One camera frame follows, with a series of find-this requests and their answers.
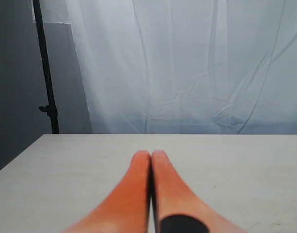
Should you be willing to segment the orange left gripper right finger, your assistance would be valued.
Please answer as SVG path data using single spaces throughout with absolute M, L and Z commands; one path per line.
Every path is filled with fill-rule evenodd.
M 203 202 L 184 182 L 163 150 L 151 157 L 157 233 L 245 233 Z

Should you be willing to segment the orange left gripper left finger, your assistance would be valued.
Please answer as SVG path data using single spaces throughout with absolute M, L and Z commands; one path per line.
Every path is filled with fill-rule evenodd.
M 150 165 L 148 151 L 132 157 L 122 180 L 104 201 L 66 233 L 146 233 L 149 224 Z

